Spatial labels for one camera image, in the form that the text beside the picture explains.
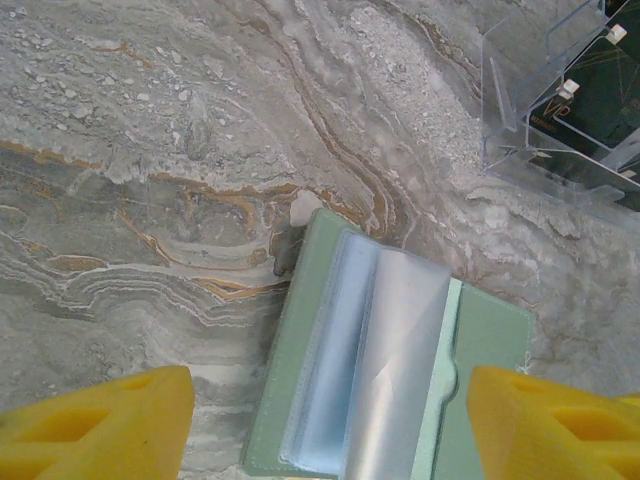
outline card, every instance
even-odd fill
[[[565,72],[579,85],[571,101],[551,97],[532,111],[531,127],[592,157],[613,149],[640,127],[640,64],[603,36]]]

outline acrylic display stand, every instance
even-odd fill
[[[585,49],[604,37],[612,39],[613,52],[618,34],[612,27],[615,16],[613,20],[609,16],[611,1],[564,0],[553,5],[553,9],[549,3],[553,2],[540,2],[539,9],[514,13],[483,38],[485,170],[519,187],[541,192],[640,233],[640,213],[635,206],[629,206],[636,200],[640,204],[638,177],[632,181],[629,175],[616,170],[631,159],[640,158],[640,129],[615,148],[598,143],[576,129],[576,134],[598,144],[598,154],[587,157],[532,126],[532,112],[540,105],[548,105],[554,97],[570,104],[575,86],[566,78],[566,72]],[[558,106],[555,113],[560,115],[562,106],[554,105]],[[593,175],[585,181],[568,180],[535,164],[536,158],[551,158],[556,154],[563,158],[576,155],[581,157],[580,162],[590,162],[588,167],[597,173],[597,180],[594,181]]]

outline yellow foam pad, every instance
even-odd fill
[[[191,426],[186,367],[163,367],[0,415],[0,479],[175,480]]]
[[[640,396],[476,367],[467,409],[487,480],[640,480]]]

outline clear acrylic organizer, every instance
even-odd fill
[[[629,0],[622,8],[628,7],[629,2],[637,2],[640,8],[640,0]],[[612,146],[599,142],[562,118],[565,106],[572,105],[574,94],[585,95],[584,86],[578,93],[572,91],[575,85],[568,78],[568,71],[577,71],[578,61],[586,65],[591,57],[597,57],[603,59],[598,60],[602,64],[611,62],[611,72],[614,66],[622,70],[620,65],[624,72],[630,72],[624,76],[625,81],[631,82],[630,86],[620,87],[621,105],[628,100],[623,93],[636,86],[634,72],[640,77],[640,64],[616,45],[617,14],[612,13],[611,7],[615,2],[559,0],[551,6],[552,2],[540,1],[539,8],[529,3],[529,9],[510,15],[483,38],[484,168],[519,187],[541,192],[640,233],[640,174],[632,179],[630,170],[617,170],[636,157],[640,160],[640,128]],[[600,53],[592,53],[598,48]],[[620,73],[611,81],[622,85],[622,79]],[[637,86],[640,92],[640,80]],[[578,141],[583,139],[593,145],[593,153],[585,155],[545,133],[540,127],[544,125],[540,109],[545,109],[563,128],[570,128],[571,135]],[[567,163],[569,170],[576,168],[575,164],[581,169],[584,166],[584,172],[558,175],[548,166],[540,166],[550,162],[557,165],[558,158]]]

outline marble surface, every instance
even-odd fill
[[[318,204],[535,312],[533,373],[640,390],[637,238],[480,172],[516,3],[0,0],[0,407],[186,364],[180,478],[245,478]]]

